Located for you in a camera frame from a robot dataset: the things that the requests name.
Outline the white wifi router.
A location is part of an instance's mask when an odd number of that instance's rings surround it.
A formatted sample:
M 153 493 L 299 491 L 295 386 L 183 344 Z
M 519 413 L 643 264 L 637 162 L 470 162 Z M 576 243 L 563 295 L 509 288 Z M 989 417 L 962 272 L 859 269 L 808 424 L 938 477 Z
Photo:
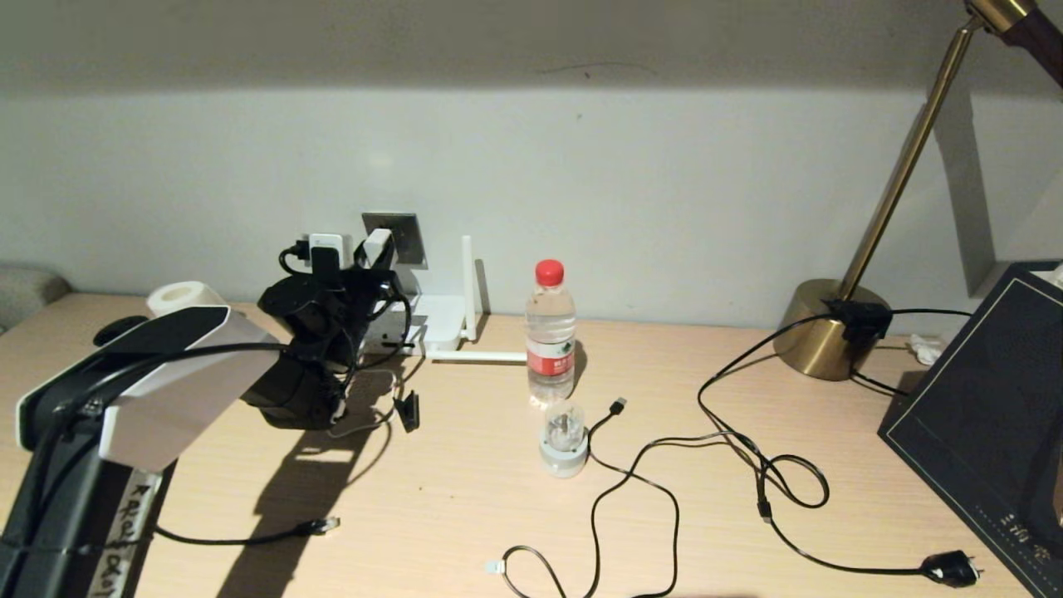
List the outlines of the white wifi router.
M 480 276 L 474 260 L 473 238 L 462 237 L 462 292 L 458 295 L 418 294 L 407 304 L 394 301 L 377 303 L 382 314 L 369 324 L 360 344 L 361 355 L 422 356 L 433 362 L 527 363 L 525 351 L 475 351 L 479 337 L 482 311 Z M 414 313 L 406 322 L 405 307 Z

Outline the black round desk grommet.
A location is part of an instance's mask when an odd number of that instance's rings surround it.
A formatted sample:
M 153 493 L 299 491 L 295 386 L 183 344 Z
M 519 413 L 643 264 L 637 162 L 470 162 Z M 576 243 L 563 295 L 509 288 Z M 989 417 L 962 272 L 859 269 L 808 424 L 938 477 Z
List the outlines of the black round desk grommet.
M 112 321 L 95 334 L 92 344 L 96 347 L 106 346 L 112 341 L 117 340 L 117 338 L 136 329 L 137 326 L 144 325 L 147 321 L 149 321 L 149 318 L 144 315 L 122 317 L 117 319 L 117 321 Z

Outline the brass desk lamp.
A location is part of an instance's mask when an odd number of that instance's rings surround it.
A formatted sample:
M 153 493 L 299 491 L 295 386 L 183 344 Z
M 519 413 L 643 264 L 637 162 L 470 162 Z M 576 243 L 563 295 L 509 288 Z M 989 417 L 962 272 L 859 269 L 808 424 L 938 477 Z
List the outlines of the brass desk lamp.
M 1063 90 L 1063 31 L 1040 7 L 1039 0 L 962 0 L 962 4 L 967 18 L 954 30 L 954 36 L 946 45 L 933 82 L 927 87 L 925 101 L 904 137 L 881 200 L 855 246 L 850 264 L 839 279 L 816 277 L 798 284 L 781 326 L 772 338 L 776 355 L 787 366 L 806 377 L 827 381 L 848 380 L 855 377 L 870 352 L 879 343 L 877 341 L 870 346 L 846 343 L 840 337 L 842 323 L 830 318 L 825 302 L 877 302 L 891 309 L 894 317 L 899 314 L 863 281 L 925 147 L 935 133 L 938 117 L 967 57 L 972 39 L 979 32 L 986 32 L 989 37 L 998 39 L 1002 45 L 1020 49 Z

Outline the clear water bottle red cap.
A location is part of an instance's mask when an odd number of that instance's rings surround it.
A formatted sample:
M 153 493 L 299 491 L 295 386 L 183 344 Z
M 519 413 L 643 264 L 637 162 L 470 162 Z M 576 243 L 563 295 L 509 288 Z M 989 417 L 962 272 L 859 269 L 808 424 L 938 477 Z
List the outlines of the clear water bottle red cap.
M 534 281 L 524 314 L 527 382 L 532 406 L 544 411 L 573 393 L 576 306 L 561 261 L 537 262 Z

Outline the grey wall socket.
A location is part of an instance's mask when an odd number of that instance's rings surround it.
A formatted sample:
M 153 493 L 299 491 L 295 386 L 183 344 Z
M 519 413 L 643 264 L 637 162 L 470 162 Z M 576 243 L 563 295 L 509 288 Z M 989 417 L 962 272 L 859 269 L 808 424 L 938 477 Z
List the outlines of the grey wall socket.
M 396 264 L 420 269 L 428 268 L 428 254 L 425 251 L 417 215 L 364 212 L 361 219 L 365 230 L 368 233 L 377 228 L 391 230 L 395 245 Z

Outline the white power adapter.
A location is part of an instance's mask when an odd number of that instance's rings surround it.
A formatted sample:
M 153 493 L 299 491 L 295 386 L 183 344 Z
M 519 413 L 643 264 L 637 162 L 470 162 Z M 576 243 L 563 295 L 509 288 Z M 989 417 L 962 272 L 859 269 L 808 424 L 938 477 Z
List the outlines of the white power adapter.
M 358 258 L 364 269 L 390 270 L 396 257 L 394 234 L 390 228 L 375 228 L 360 245 Z

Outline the white power adapter plug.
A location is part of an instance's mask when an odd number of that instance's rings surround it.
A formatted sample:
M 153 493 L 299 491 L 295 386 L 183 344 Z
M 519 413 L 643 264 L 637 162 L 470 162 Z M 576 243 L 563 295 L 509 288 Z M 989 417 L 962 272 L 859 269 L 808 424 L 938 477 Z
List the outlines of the white power adapter plug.
M 307 236 L 307 262 L 313 270 L 345 270 L 355 262 L 353 238 L 348 234 L 311 233 Z

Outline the small white dome humidifier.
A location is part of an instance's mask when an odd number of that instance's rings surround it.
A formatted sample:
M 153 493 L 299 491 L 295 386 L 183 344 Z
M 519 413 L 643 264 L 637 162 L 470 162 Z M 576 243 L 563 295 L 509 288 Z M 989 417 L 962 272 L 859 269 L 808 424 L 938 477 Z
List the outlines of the small white dome humidifier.
M 558 479 L 575 477 L 589 452 L 589 427 L 585 410 L 576 401 L 558 401 L 544 413 L 538 449 L 544 468 Z

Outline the black inline switch box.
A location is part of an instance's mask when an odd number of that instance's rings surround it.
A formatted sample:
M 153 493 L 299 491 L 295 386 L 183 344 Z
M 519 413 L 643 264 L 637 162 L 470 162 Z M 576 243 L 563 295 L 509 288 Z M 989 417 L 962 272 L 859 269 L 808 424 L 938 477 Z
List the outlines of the black inline switch box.
M 856 346 L 870 346 L 884 338 L 894 317 L 877 302 L 828 300 L 825 306 L 830 318 L 843 325 L 840 337 Z

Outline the white toilet paper roll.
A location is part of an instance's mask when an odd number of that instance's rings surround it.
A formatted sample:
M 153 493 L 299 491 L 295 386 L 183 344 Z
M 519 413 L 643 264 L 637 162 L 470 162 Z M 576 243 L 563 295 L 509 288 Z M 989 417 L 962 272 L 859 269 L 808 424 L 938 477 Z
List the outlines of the white toilet paper roll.
M 227 301 L 204 281 L 175 281 L 157 287 L 145 305 L 153 317 L 167 317 L 197 306 L 227 306 Z

